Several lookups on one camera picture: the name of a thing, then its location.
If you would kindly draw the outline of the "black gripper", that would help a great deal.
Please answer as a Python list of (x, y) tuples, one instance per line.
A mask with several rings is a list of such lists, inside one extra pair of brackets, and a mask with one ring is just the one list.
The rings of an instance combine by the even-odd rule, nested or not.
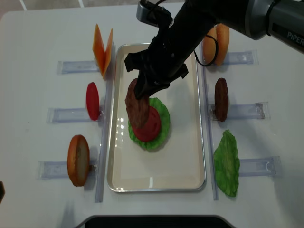
[(188, 74), (184, 61), (189, 52), (179, 47), (183, 38), (178, 26), (159, 26), (157, 36), (146, 50), (127, 55), (124, 61), (127, 72), (139, 70), (134, 87), (137, 100), (167, 89), (172, 81)]

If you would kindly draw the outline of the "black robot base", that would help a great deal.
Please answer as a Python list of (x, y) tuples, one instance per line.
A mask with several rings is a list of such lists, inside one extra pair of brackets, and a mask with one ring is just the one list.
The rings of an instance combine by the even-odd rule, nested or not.
[(82, 228), (232, 228), (214, 216), (97, 216), (87, 219)]

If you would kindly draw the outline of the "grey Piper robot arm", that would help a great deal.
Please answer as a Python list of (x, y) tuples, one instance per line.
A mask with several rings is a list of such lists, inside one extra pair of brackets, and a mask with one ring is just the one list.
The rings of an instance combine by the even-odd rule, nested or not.
[(124, 61), (127, 71), (139, 71), (137, 99), (185, 77), (185, 60), (219, 23), (254, 40), (269, 35), (304, 50), (304, 5), (293, 0), (187, 0), (175, 17), (159, 3), (142, 0), (137, 18), (159, 29), (146, 50), (130, 53)]

